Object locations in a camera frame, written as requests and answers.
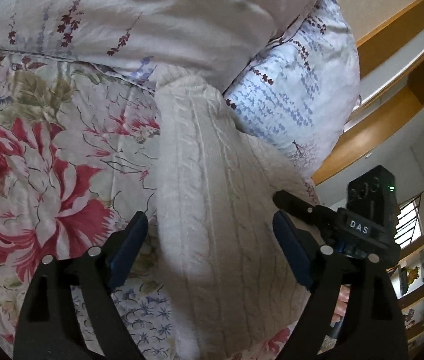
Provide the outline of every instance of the window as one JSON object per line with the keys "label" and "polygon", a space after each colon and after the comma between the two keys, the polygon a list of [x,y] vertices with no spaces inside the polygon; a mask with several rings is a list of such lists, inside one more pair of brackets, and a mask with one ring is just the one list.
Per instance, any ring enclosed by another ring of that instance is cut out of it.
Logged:
{"label": "window", "polygon": [[408,200],[400,207],[395,242],[400,245],[401,249],[422,235],[419,220],[420,197],[421,195]]}

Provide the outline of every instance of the bedding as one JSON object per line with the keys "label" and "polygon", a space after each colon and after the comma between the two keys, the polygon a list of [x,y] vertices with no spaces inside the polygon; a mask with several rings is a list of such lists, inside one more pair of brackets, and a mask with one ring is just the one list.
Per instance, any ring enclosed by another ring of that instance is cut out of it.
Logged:
{"label": "bedding", "polygon": [[[90,64],[0,52],[0,345],[9,355],[40,258],[78,256],[142,210],[150,235],[112,297],[146,358],[175,356],[173,307],[157,266],[161,124],[150,93]],[[259,162],[268,167],[266,158]],[[298,182],[316,199],[313,187]],[[78,289],[74,301],[86,343],[100,353]],[[234,357],[274,358],[291,330]]]}
{"label": "bedding", "polygon": [[237,131],[217,89],[182,67],[154,74],[159,266],[177,354],[227,359],[299,319],[308,291],[275,239],[272,198],[282,189],[310,197],[287,158]]}
{"label": "bedding", "polygon": [[0,49],[100,64],[138,85],[160,63],[224,91],[316,0],[0,0]]}
{"label": "bedding", "polygon": [[337,0],[318,0],[297,33],[262,50],[224,97],[237,127],[275,146],[310,178],[359,98],[355,40]]}

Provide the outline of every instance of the bed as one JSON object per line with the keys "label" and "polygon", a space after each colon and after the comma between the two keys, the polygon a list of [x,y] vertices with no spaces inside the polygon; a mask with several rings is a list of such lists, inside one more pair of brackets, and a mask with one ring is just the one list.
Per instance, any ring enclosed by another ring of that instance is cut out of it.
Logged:
{"label": "bed", "polygon": [[[232,58],[226,74],[217,75],[219,68],[177,61],[178,54],[162,58],[165,51],[150,55],[146,47],[134,53],[136,46],[127,44],[138,22],[127,24],[112,45],[113,35],[99,30],[93,37],[83,30],[81,36],[85,7],[97,8],[98,0],[43,0],[31,10],[23,8],[31,0],[13,1],[10,7],[0,0],[11,9],[0,13],[0,346],[12,354],[27,283],[43,255],[81,255],[142,210],[150,235],[125,286],[112,297],[144,356],[172,359],[173,310],[157,266],[162,121],[153,73],[159,60],[182,62],[225,92],[237,127],[289,157],[302,176],[304,198],[317,203],[309,178],[330,153],[358,96],[350,29],[336,0],[313,0],[286,20],[279,36],[262,35],[273,40],[255,40]],[[107,21],[98,16],[90,26]],[[113,34],[121,31],[117,23],[109,23]],[[345,78],[332,85],[323,78],[337,66]],[[333,122],[330,110],[337,116]],[[328,127],[320,130],[325,119]],[[74,301],[87,345],[100,353],[78,289]],[[231,357],[273,359],[292,329],[280,326],[275,335]]]}

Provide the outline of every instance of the camera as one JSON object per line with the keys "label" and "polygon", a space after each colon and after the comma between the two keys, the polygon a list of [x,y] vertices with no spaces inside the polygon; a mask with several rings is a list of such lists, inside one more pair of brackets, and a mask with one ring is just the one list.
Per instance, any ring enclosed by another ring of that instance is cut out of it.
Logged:
{"label": "camera", "polygon": [[347,208],[337,210],[332,228],[321,231],[322,237],[342,254],[358,259],[376,254],[392,267],[400,259],[394,241],[397,212],[395,177],[377,166],[349,183]]}

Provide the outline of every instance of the pillow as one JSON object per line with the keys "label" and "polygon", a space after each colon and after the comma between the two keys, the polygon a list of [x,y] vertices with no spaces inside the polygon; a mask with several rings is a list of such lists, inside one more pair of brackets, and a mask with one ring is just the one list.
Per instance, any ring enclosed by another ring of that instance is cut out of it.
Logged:
{"label": "pillow", "polygon": [[343,132],[359,96],[359,61],[336,0],[318,0],[298,32],[253,59],[225,92],[237,127],[291,159],[307,179]]}
{"label": "pillow", "polygon": [[272,197],[281,189],[311,196],[290,161],[236,130],[218,90],[183,68],[155,74],[159,269],[177,353],[223,360],[300,317],[308,292],[273,235]]}
{"label": "pillow", "polygon": [[152,89],[158,63],[224,91],[268,41],[295,32],[316,0],[0,0],[0,49],[115,68]]}

